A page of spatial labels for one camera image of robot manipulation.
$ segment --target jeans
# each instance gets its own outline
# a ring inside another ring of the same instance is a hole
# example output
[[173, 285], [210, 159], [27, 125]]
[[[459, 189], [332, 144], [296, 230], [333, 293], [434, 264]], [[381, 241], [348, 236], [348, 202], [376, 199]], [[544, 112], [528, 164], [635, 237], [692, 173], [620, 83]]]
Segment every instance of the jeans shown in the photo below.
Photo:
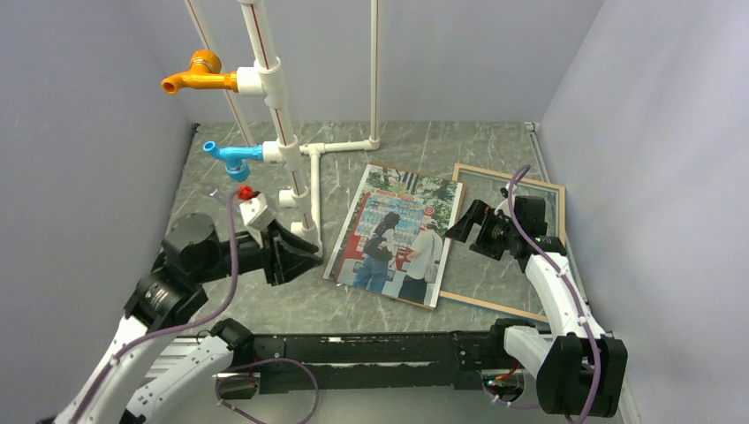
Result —
[[365, 258], [361, 264], [356, 278], [353, 279], [353, 286], [360, 289], [366, 289], [369, 284], [369, 290], [372, 292], [382, 293], [385, 287], [385, 280], [388, 278], [388, 262], [378, 261], [371, 256]]
[[417, 280], [408, 275], [403, 278], [403, 286], [398, 292], [398, 297], [400, 299], [406, 299], [416, 303], [424, 303], [425, 296], [427, 296], [427, 281], [424, 278]]

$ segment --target black bag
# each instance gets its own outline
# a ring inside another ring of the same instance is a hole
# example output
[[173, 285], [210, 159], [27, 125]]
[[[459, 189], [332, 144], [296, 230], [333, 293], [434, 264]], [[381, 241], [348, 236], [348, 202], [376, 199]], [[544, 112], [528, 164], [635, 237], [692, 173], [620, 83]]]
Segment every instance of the black bag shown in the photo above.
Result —
[[373, 234], [372, 238], [364, 245], [364, 253], [378, 261], [389, 262], [393, 259], [393, 254], [387, 247], [380, 248], [380, 243], [383, 241], [387, 241], [387, 239], [380, 234]]

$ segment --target magazine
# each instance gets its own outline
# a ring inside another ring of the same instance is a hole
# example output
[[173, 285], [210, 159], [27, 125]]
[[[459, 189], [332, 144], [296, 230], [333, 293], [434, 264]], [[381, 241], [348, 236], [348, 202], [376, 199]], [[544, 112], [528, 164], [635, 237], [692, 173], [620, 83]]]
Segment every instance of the magazine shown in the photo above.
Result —
[[323, 275], [434, 308], [463, 183], [370, 163]]

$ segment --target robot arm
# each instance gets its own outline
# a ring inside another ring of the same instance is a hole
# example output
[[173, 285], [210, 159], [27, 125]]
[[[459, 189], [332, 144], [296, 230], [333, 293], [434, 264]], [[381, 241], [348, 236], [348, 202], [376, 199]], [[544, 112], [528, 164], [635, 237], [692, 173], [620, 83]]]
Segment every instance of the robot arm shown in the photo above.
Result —
[[[506, 190], [503, 190], [503, 195], [508, 196]], [[479, 234], [469, 248], [498, 261], [505, 251], [509, 251], [538, 292], [549, 318], [550, 335], [541, 334], [532, 324], [519, 320], [498, 320], [496, 331], [501, 334], [504, 351], [535, 378], [544, 412], [580, 414], [589, 392], [594, 390], [595, 398], [589, 414], [612, 416], [617, 410], [624, 382], [626, 348], [621, 340], [606, 335], [581, 300], [569, 272], [570, 263], [564, 245], [559, 238], [546, 235], [545, 200], [513, 195], [512, 203], [522, 228], [561, 272], [556, 272], [540, 254], [533, 254], [533, 249], [505, 214], [509, 211], [508, 203], [505, 200], [499, 207], [492, 208], [483, 201], [474, 201], [456, 225], [448, 229], [446, 236], [465, 243], [472, 227], [480, 225]], [[562, 276], [571, 282], [572, 291]], [[601, 363], [593, 361], [584, 323], [589, 325], [594, 342], [601, 351]], [[597, 388], [592, 387], [594, 367], [598, 367], [601, 373]]]
[[[247, 203], [264, 201], [264, 195], [259, 193]], [[252, 214], [246, 217], [251, 232], [243, 231], [236, 236], [240, 274], [264, 269], [268, 283], [277, 285], [322, 264], [314, 254], [317, 246], [284, 229], [275, 220], [272, 209], [263, 208], [261, 212], [260, 221]], [[230, 274], [229, 250], [228, 241], [219, 241], [210, 217], [191, 214], [177, 220], [162, 241], [162, 251], [152, 272], [141, 278], [125, 304], [117, 333], [94, 372], [55, 419], [43, 422], [116, 423], [141, 415], [157, 416], [186, 394], [189, 382], [226, 368], [227, 361], [231, 363], [238, 351], [225, 338], [214, 339], [210, 341], [211, 352], [196, 348], [189, 360], [178, 364], [178, 369], [138, 390], [153, 362], [176, 334], [154, 337], [121, 357], [117, 354], [148, 333], [188, 323], [208, 300], [202, 285]], [[232, 326], [224, 324], [224, 333], [231, 330]]]

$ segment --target red cap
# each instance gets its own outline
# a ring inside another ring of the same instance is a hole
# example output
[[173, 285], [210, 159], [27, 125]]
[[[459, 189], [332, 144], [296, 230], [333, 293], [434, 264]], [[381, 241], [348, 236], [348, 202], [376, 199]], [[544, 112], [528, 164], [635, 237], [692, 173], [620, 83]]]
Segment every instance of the red cap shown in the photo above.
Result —
[[240, 185], [239, 194], [237, 194], [237, 197], [239, 197], [239, 199], [242, 201], [249, 201], [250, 199], [255, 197], [255, 192], [249, 185]]

